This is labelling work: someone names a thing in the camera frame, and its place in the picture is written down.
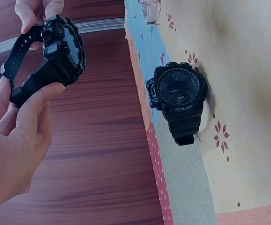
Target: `white trim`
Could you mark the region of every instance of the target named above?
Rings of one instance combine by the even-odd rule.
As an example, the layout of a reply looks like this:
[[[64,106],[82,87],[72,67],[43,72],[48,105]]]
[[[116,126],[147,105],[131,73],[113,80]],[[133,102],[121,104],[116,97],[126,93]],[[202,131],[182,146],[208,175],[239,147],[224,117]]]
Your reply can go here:
[[[75,25],[79,29],[79,33],[83,34],[102,30],[123,29],[124,20],[125,18],[96,20],[90,22],[80,22],[76,23]],[[0,53],[11,50],[16,39],[17,37],[0,42]]]

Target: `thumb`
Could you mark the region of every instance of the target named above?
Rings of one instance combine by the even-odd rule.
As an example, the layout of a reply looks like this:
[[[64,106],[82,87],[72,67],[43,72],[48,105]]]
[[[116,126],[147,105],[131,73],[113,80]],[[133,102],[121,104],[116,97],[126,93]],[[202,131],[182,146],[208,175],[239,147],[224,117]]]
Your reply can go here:
[[[21,33],[27,33],[30,28],[37,24],[35,13],[30,5],[25,2],[17,1],[15,5],[15,13],[22,21]]]
[[[45,7],[45,18],[48,20],[49,18],[59,15],[62,13],[64,9],[64,1],[63,0],[52,0]]]

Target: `watch button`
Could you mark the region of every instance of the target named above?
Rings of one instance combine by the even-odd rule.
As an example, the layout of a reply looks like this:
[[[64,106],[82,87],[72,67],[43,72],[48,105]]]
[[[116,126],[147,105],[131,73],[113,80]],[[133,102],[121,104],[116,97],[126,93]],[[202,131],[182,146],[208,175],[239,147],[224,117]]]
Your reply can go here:
[[[163,111],[165,114],[169,114],[171,112],[170,108],[168,108],[168,107],[163,108]]]

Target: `wristwatch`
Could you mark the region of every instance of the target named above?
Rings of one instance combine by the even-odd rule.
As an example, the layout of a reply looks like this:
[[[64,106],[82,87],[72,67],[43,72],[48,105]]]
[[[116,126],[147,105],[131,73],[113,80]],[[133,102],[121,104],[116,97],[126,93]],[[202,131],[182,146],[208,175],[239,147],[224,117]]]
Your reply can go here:
[[[162,111],[175,143],[193,144],[208,89],[203,75],[186,62],[170,62],[155,68],[146,88],[150,107]]]
[[[44,61],[28,76],[22,87],[15,88],[14,79],[20,65],[30,45],[36,41],[44,42]],[[60,15],[21,34],[0,68],[0,78],[5,76],[10,83],[10,101],[20,108],[30,96],[50,83],[59,82],[68,86],[76,82],[85,70],[83,45],[78,28],[70,19]]]

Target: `hand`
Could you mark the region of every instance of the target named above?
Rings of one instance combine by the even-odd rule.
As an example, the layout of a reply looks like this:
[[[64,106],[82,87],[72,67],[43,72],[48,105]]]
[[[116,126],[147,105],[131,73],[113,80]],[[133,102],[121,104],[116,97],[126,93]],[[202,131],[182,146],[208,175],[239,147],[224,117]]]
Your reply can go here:
[[[62,84],[52,83],[32,95],[20,109],[12,105],[8,108],[9,81],[5,77],[0,80],[0,205],[29,190],[33,174],[51,144],[49,100],[64,89]]]
[[[27,33],[36,24],[42,25],[45,20],[61,14],[64,0],[16,0],[15,13],[22,21],[21,32]],[[38,49],[40,42],[35,42],[30,49]]]

